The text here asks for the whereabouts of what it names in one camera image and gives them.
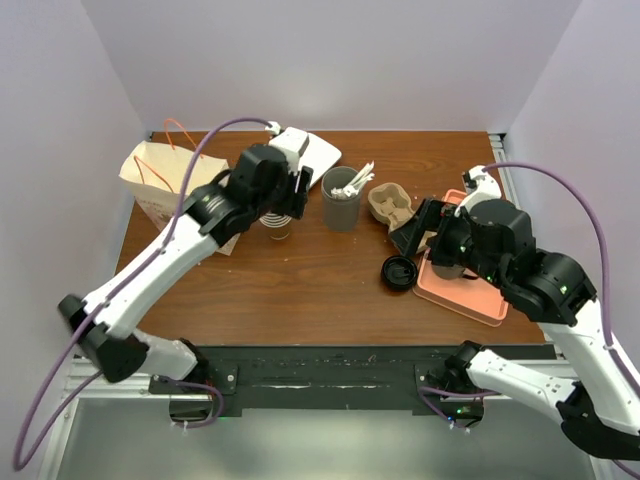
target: metal frame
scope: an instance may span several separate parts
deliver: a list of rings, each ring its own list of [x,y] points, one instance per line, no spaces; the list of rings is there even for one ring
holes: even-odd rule
[[[501,135],[489,135],[489,141],[493,149],[496,162],[507,161],[504,151]],[[515,192],[515,185],[508,170],[500,170],[500,178],[505,189],[505,196],[508,200],[519,206],[518,198]],[[516,363],[535,369],[549,376],[557,376],[563,378],[575,378],[575,372],[566,360],[558,358],[557,360],[520,360]],[[72,362],[70,372],[67,376],[67,382],[64,389],[64,395],[69,395],[83,380],[95,372],[95,368],[89,360],[84,358],[75,358]],[[57,474],[65,453],[67,442],[69,440],[71,430],[78,411],[78,403],[83,399],[102,398],[102,399],[136,399],[140,401],[171,399],[171,394],[154,394],[149,393],[149,385],[152,378],[145,374],[136,374],[131,378],[118,384],[109,384],[104,379],[97,379],[87,386],[67,407],[65,413],[54,425],[51,437],[44,455],[39,480],[56,480]],[[180,395],[180,399],[185,400],[206,400],[206,395]],[[496,397],[496,400],[508,400],[507,397]],[[591,458],[594,474],[597,480],[605,480],[613,478],[615,467],[612,462]]]

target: gray cup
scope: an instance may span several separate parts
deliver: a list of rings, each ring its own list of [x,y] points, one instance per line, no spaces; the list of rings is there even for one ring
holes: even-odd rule
[[[325,173],[322,178],[323,220],[324,224],[334,232],[349,232],[358,223],[364,189],[360,190],[357,196],[345,200],[338,200],[331,196],[332,189],[346,187],[357,173],[351,167],[335,167]]]

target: cup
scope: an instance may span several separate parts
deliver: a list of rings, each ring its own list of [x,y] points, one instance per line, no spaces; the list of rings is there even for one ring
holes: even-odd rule
[[[351,167],[335,167],[322,177],[323,221],[329,230],[349,232],[358,223],[363,189],[355,197],[344,200],[331,196],[332,189],[346,187],[357,174]]]
[[[269,238],[272,240],[284,240],[291,233],[291,217],[267,213],[260,217],[262,223],[269,230]]]

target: paper bag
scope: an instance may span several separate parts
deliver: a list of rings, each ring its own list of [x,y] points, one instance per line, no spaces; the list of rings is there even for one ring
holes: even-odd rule
[[[122,164],[120,178],[158,230],[162,230],[175,213],[182,179],[192,155],[193,152],[186,148],[144,141]],[[194,188],[209,183],[225,168],[228,168],[226,160],[201,155],[189,180],[187,195]],[[217,251],[231,255],[238,237],[236,235]]]

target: pink tray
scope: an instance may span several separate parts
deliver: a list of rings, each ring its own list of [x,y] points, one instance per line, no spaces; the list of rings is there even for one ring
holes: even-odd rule
[[[465,192],[449,190],[444,201],[457,204],[465,196]],[[413,287],[413,293],[490,327],[499,327],[509,308],[500,290],[481,278],[444,280],[438,277],[431,268],[431,262],[427,261],[426,253],[420,262],[418,282]]]

